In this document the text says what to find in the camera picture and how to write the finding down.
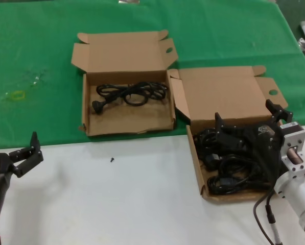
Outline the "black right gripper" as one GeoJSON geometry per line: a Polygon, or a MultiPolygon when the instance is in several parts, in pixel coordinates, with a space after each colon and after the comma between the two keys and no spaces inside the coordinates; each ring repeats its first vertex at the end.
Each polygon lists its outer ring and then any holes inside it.
{"type": "MultiPolygon", "coordinates": [[[[289,179],[305,178],[305,157],[302,149],[305,129],[292,122],[293,113],[279,104],[266,100],[271,117],[264,124],[248,128],[251,133],[252,154],[256,158],[266,179],[275,184],[283,175],[289,179]],[[278,125],[280,120],[286,124],[278,125]]],[[[216,142],[231,151],[241,151],[244,142],[236,126],[227,126],[218,112],[215,113],[216,142]]]]}

